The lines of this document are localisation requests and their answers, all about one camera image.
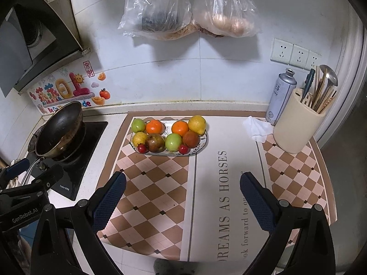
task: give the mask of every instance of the checkered pattern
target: checkered pattern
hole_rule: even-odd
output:
[[[131,130],[114,169],[126,175],[126,190],[98,236],[128,251],[179,260],[189,158],[136,153],[130,138]]]
[[[273,135],[262,144],[269,169],[273,194],[294,207],[311,208],[320,204],[330,224],[322,175],[309,143],[298,154],[289,154],[277,146]],[[298,229],[292,231],[289,245],[294,244]]]

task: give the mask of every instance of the pan handle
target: pan handle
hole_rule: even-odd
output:
[[[27,183],[28,182],[28,180],[29,180],[29,178],[30,178],[30,176],[31,176],[31,172],[32,172],[32,170],[33,170],[33,168],[34,168],[34,166],[37,164],[37,163],[39,163],[39,162],[41,162],[42,160],[44,160],[45,158],[44,157],[40,157],[40,158],[38,158],[35,162],[33,162],[32,163],[32,165],[29,167],[29,169],[28,169],[28,171],[27,171],[27,173],[25,174],[25,176],[23,177],[23,180],[22,180],[22,182],[21,182],[21,184],[19,185],[19,186],[23,186],[25,183]]]

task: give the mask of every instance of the stove knob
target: stove knob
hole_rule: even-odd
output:
[[[44,163],[44,162],[40,162],[39,163],[39,165],[38,165],[38,168],[42,171],[42,172],[44,172],[44,171],[47,171],[48,170],[48,166]]]

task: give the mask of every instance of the metal spoon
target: metal spoon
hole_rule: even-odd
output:
[[[326,71],[325,77],[327,79],[327,84],[326,84],[324,93],[322,94],[321,98],[319,99],[315,107],[316,111],[317,111],[317,108],[323,102],[324,98],[326,97],[326,94],[328,93],[329,88],[338,86],[338,77],[336,76],[336,73],[334,72],[334,70],[332,70],[328,65],[320,65],[320,69],[323,73],[325,73]]]

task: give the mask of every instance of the plastic bag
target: plastic bag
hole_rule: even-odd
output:
[[[254,36],[259,31],[253,0],[195,0],[193,21],[215,35]]]
[[[190,8],[189,0],[125,0],[119,29],[126,36],[178,39],[196,31]]]

